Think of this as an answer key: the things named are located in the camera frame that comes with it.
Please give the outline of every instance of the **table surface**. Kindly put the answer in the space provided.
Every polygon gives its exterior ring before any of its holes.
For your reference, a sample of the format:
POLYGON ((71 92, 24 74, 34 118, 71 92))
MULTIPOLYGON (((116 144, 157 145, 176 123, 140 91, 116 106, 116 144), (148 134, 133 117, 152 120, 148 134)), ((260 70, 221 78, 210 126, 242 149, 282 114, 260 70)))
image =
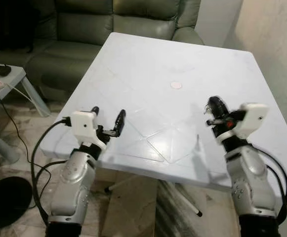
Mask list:
MULTIPOLYGON (((26 76, 26 72, 21 67, 9 66, 11 67, 11 72, 5 77, 0 77, 0 81, 16 86, 26 76)), ((0 89, 0 98, 4 98, 10 91, 11 88, 7 85, 0 89)))
MULTIPOLYGON (((287 171, 287 125, 250 52, 111 33, 57 120, 99 106, 98 123, 110 129, 126 109, 123 133, 111 139, 99 166, 226 189, 225 152, 203 113, 213 95, 230 110, 244 102, 270 107, 249 141, 274 154, 287 171)), ((53 158, 67 159, 76 147, 71 128, 62 125, 41 144, 53 158)), ((268 178, 279 197, 275 178, 268 178)))

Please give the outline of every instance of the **tiled floor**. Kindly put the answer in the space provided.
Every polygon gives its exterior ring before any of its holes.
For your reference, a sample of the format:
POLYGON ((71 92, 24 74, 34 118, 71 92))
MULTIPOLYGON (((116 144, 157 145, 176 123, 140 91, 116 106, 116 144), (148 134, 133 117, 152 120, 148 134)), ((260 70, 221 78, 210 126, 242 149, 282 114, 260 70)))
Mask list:
MULTIPOLYGON (((29 103, 13 101, 7 103, 7 108, 15 119, 20 135, 25 140, 29 153, 41 134, 55 120, 64 104, 48 103, 52 111, 51 117, 42 118, 29 103)), ((15 129, 0 106, 0 137, 13 146, 20 154, 15 164, 7 164, 0 157, 0 179, 8 176, 20 176, 30 180, 30 167, 26 161, 25 148, 17 139, 15 129)), ((40 165, 50 162, 42 152, 37 153, 37 163, 40 165)), ((59 167, 50 168, 51 182, 48 184, 42 203, 47 211, 55 188, 59 167)), ((162 202, 176 202, 168 199, 171 193, 166 189, 167 183, 147 177, 137 177, 126 185, 120 186, 111 195, 103 189, 116 180, 129 176, 127 173, 99 169, 96 173, 96 182, 91 188, 89 206, 82 229, 82 235, 87 237, 163 237, 162 229, 166 227, 168 216, 159 209, 162 202)), ((38 185, 42 187, 47 179, 44 174, 38 185)), ((184 228, 176 228, 169 236, 198 236, 198 237, 238 237, 239 228, 237 217, 230 195, 218 191, 206 190, 193 186, 181 186, 191 197, 191 202, 201 209, 203 217, 196 216, 184 205, 180 204, 179 223, 184 228)), ((36 208, 28 210, 18 221, 11 226, 0 230, 0 237, 41 237, 44 236, 44 224, 36 208)))

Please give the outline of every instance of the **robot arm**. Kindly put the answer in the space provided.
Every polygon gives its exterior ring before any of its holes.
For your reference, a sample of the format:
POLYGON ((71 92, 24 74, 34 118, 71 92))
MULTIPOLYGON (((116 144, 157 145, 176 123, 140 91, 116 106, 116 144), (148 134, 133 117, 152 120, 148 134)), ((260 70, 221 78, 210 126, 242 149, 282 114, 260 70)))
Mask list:
POLYGON ((210 97, 206 111, 214 119, 207 125, 227 154, 232 198, 239 216, 242 237, 279 237, 275 194, 267 180, 267 167, 246 138, 257 130, 268 112, 262 104, 243 104, 229 112, 217 96, 210 97))
POLYGON ((61 170, 60 180, 51 202, 46 236, 78 237, 85 219, 88 194, 95 178, 96 162, 110 137, 119 137, 124 125, 125 110, 119 113, 113 130, 97 125, 98 107, 91 112, 74 112, 73 134, 80 143, 61 170))

